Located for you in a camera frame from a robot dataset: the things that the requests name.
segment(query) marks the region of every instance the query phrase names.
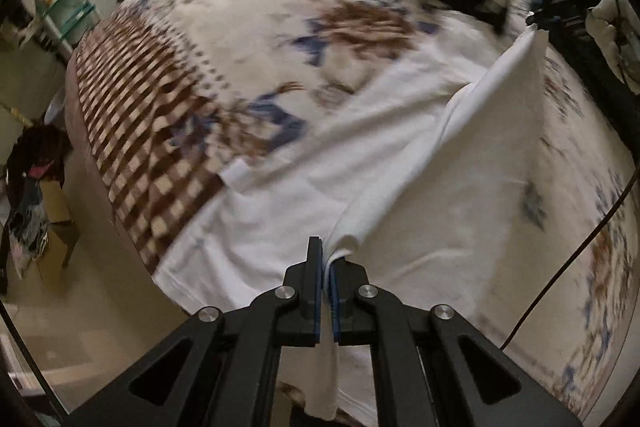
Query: white glove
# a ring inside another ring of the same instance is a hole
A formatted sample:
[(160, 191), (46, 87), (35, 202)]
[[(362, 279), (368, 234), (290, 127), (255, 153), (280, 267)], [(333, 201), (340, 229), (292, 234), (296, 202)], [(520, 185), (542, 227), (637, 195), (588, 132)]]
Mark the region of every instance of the white glove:
[[(628, 23), (636, 33), (640, 34), (640, 20), (629, 1), (618, 0), (618, 3), (620, 4), (621, 19)], [(610, 24), (617, 18), (618, 6), (616, 5), (616, 0), (602, 0), (596, 7), (587, 12), (586, 28), (600, 48), (609, 69), (613, 71), (621, 82), (624, 82), (622, 70), (620, 69), (620, 53), (616, 43), (617, 31), (616, 27)], [(626, 75), (626, 79), (630, 89), (636, 94), (640, 93), (640, 86), (629, 78), (629, 75)]]

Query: silver bolt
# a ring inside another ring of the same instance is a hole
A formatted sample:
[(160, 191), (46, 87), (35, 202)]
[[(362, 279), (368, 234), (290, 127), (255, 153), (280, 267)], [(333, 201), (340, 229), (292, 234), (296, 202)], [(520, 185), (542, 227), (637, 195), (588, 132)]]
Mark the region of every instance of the silver bolt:
[(358, 293), (362, 297), (370, 299), (378, 295), (378, 288), (376, 288), (372, 284), (363, 284), (362, 286), (360, 286), (360, 288), (358, 288)]
[(456, 312), (453, 311), (453, 308), (448, 304), (438, 304), (433, 309), (433, 313), (435, 313), (437, 318), (442, 319), (443, 321), (448, 321), (456, 314)]
[(203, 322), (215, 322), (220, 317), (220, 310), (213, 306), (207, 306), (198, 312), (198, 318)]
[(276, 288), (276, 297), (278, 299), (290, 299), (296, 291), (291, 286), (280, 286)]

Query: bed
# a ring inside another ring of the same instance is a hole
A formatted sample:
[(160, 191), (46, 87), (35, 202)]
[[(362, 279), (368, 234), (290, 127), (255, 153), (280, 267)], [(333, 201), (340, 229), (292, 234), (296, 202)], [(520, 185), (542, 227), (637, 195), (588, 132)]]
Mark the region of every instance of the bed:
[[(412, 139), (415, 118), (433, 126), (454, 93), (491, 68), (527, 11), (528, 0), (511, 0), (496, 36), (424, 0), (127, 0), (76, 49), (67, 130), (97, 201), (162, 290), (190, 313), (242, 307), (304, 258), (309, 235), (330, 235), (350, 198)], [(497, 344), (634, 169), (551, 47), (543, 79), (542, 123), (504, 255), (468, 317)], [(301, 190), (277, 188), (334, 145), (340, 168)], [(581, 418), (633, 312), (637, 215), (633, 192), (508, 348)], [(295, 394), (304, 385), (287, 378), (287, 364), (281, 380)], [(339, 387), (334, 412), (373, 425), (372, 382)], [(330, 419), (312, 394), (297, 393)]]

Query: checkered fabric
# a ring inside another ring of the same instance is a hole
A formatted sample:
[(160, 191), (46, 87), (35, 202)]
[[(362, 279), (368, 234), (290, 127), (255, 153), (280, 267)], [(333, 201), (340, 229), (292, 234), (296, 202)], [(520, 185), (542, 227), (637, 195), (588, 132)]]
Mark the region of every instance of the checkered fabric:
[(115, 214), (153, 272), (182, 227), (222, 187), (220, 160), (205, 154), (193, 126), (180, 131), (193, 115), (214, 108), (193, 92), (194, 71), (135, 12), (101, 23), (76, 58), (92, 155)]

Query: mattress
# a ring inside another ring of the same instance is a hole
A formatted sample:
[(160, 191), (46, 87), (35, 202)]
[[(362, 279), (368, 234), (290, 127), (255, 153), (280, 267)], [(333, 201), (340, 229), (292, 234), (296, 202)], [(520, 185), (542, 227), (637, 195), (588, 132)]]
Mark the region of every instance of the mattress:
[[(430, 115), (478, 80), (524, 29), (527, 6), (512, 0), (508, 29), (498, 38), (424, 0), (127, 0), (74, 54), (66, 84), (70, 139), (105, 212), (171, 298), (190, 312), (244, 306), (278, 285), (292, 263), (260, 246), (261, 223), (270, 216), (247, 217), (242, 225), (250, 226), (242, 229), (229, 194), (250, 190), (258, 171), (286, 176), (337, 119), (351, 117), (350, 129), (363, 129), (368, 120), (356, 116), (375, 107), (385, 125), (399, 125), (397, 115), (411, 110), (431, 124)], [(435, 84), (407, 74), (418, 62), (441, 68)], [(438, 78), (446, 82), (436, 85)], [(402, 79), (406, 91), (395, 92), (399, 84), (392, 82)], [(542, 131), (508, 255), (482, 297), (488, 313), (474, 320), (496, 343), (634, 169), (630, 152), (551, 47), (541, 92)], [(429, 110), (420, 112), (416, 100)], [(401, 150), (403, 129), (377, 142), (369, 163), (382, 165)], [(357, 169), (347, 171), (350, 187), (364, 182)], [(508, 350), (581, 417), (606, 383), (633, 311), (637, 213), (633, 192)], [(318, 233), (294, 228), (302, 243)], [(250, 238), (245, 246), (260, 258), (230, 247), (233, 233)], [(225, 286), (223, 264), (236, 274), (233, 287)], [(349, 396), (338, 406), (361, 423), (374, 422), (374, 411)]]

